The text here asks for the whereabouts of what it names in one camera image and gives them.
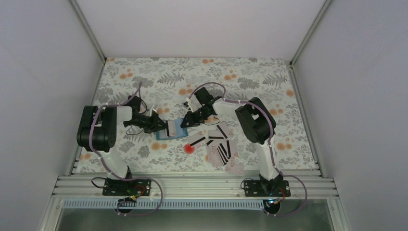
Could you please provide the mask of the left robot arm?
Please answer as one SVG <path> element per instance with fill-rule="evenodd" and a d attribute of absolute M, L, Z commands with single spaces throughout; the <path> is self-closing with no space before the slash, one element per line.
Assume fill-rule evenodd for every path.
<path fill-rule="evenodd" d="M 83 108 L 76 135 L 80 147 L 99 157 L 107 177 L 116 180 L 115 189 L 122 195 L 133 191 L 134 181 L 129 166 L 114 151 L 117 127 L 136 126 L 147 134 L 168 128 L 155 111 L 151 110 L 149 115 L 141 113 L 141 106 L 142 99 L 138 96 L 128 96 L 120 105 L 87 105 Z"/>

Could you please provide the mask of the floral table mat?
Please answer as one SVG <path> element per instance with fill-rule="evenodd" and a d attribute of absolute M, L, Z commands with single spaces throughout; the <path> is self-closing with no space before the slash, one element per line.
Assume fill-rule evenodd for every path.
<path fill-rule="evenodd" d="M 314 169 L 289 71 L 282 59 L 257 58 L 109 58 L 96 91 L 96 105 L 124 102 L 137 87 L 163 120 L 184 117 L 183 103 L 199 85 L 213 96 L 261 99 L 275 119 L 274 155 L 282 170 Z M 118 128 L 117 149 L 135 172 L 216 171 L 201 144 L 187 155 L 185 138 L 158 141 L 140 128 Z"/>

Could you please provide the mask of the black striped card pile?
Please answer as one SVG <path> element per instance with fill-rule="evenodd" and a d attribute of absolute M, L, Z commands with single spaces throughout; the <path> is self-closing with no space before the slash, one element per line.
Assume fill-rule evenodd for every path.
<path fill-rule="evenodd" d="M 189 136 L 187 142 L 191 148 L 203 144 L 211 165 L 223 167 L 232 164 L 239 156 L 237 142 L 232 137 L 231 129 L 224 123 L 219 123 L 214 130 L 208 130 L 206 135 L 199 131 Z"/>

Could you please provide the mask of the aluminium rail frame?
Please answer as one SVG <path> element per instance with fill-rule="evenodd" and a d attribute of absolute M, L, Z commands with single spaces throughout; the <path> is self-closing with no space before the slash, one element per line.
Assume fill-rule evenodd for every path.
<path fill-rule="evenodd" d="M 150 174 L 150 198 L 158 199 L 243 199 L 243 177 L 225 172 L 192 172 Z M 339 197 L 333 179 L 322 178 L 316 172 L 300 172 L 297 178 L 288 177 L 290 199 L 334 199 Z M 54 197 L 101 197 L 104 185 L 101 174 L 59 176 L 52 191 Z"/>

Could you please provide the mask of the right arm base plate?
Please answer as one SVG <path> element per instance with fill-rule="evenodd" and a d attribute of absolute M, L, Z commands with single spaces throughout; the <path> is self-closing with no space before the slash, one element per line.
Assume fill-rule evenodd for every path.
<path fill-rule="evenodd" d="M 241 183 L 246 197 L 290 197 L 291 190 L 287 180 L 279 185 L 266 186 L 261 180 L 245 179 Z"/>

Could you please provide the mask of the teal card holder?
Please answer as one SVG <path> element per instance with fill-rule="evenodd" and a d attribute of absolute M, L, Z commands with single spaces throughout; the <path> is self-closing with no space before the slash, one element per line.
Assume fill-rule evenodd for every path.
<path fill-rule="evenodd" d="M 166 128 L 155 133 L 156 139 L 160 141 L 187 137 L 188 131 L 186 128 L 181 127 L 182 121 L 182 118 L 165 121 Z"/>

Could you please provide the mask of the black stripe white card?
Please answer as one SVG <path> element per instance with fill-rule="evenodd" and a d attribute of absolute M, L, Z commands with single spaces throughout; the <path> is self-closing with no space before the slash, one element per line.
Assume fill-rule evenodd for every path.
<path fill-rule="evenodd" d="M 170 138 L 180 137 L 183 134 L 183 129 L 181 128 L 180 119 L 168 120 L 166 121 L 167 129 L 166 135 Z"/>

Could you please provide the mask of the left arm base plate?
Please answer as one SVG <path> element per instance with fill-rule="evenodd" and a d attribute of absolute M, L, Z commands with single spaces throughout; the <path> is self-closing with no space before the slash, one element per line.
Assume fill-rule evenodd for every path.
<path fill-rule="evenodd" d="M 141 179 L 132 181 L 122 181 L 106 179 L 102 191 L 104 196 L 149 196 L 151 180 Z"/>

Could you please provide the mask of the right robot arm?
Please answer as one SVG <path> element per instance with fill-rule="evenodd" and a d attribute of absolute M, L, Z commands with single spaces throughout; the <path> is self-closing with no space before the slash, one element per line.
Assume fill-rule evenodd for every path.
<path fill-rule="evenodd" d="M 283 182 L 283 174 L 276 167 L 273 156 L 273 138 L 276 122 L 261 99 L 232 100 L 212 96 L 202 87 L 194 92 L 200 107 L 191 109 L 184 116 L 181 127 L 189 128 L 203 124 L 209 116 L 231 116 L 240 123 L 246 138 L 257 144 L 256 153 L 260 163 L 261 191 L 267 196 L 274 195 Z"/>

